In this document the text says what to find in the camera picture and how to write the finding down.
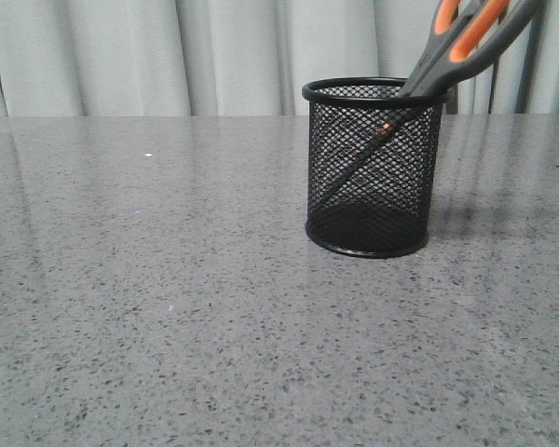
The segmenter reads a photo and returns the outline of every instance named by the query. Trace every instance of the curtain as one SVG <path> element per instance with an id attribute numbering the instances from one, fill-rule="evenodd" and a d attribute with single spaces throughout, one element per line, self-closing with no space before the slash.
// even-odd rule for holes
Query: curtain
<path id="1" fill-rule="evenodd" d="M 559 112 L 559 0 L 542 3 L 450 112 Z M 0 115 L 305 115 L 308 81 L 406 77 L 437 4 L 0 0 Z"/>

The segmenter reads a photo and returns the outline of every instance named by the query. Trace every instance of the black mesh pen holder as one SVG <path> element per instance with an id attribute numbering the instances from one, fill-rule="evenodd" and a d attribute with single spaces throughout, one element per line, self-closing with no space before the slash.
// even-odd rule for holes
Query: black mesh pen holder
<path id="1" fill-rule="evenodd" d="M 403 79 L 303 87 L 310 105 L 307 234 L 339 253 L 388 258 L 427 243 L 443 104 L 397 98 Z"/>

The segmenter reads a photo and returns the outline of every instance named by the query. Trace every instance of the scissors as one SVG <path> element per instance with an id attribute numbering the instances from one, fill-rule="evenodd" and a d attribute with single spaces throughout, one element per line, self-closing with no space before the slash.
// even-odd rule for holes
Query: scissors
<path id="1" fill-rule="evenodd" d="M 471 0 L 456 17 L 461 0 L 442 0 L 435 11 L 427 46 L 398 97 L 434 96 L 488 68 L 530 22 L 542 0 L 517 0 L 485 42 L 486 33 L 508 8 L 511 0 Z M 405 109 L 397 120 L 379 124 L 376 134 L 361 149 L 327 190 L 313 212 L 319 210 L 404 123 L 422 114 Z"/>

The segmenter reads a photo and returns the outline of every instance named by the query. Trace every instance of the granite surface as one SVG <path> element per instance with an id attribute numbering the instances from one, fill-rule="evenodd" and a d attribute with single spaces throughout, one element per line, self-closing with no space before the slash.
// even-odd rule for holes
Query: granite surface
<path id="1" fill-rule="evenodd" d="M 559 115 L 446 116 L 402 258 L 306 182 L 304 117 L 0 118 L 0 447 L 559 447 Z"/>

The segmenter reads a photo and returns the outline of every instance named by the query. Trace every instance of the white curtain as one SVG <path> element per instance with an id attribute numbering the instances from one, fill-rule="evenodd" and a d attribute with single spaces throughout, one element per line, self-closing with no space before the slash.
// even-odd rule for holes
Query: white curtain
<path id="1" fill-rule="evenodd" d="M 559 0 L 450 111 L 559 112 Z M 0 115 L 303 115 L 325 77 L 406 77 L 438 0 L 0 0 Z"/>

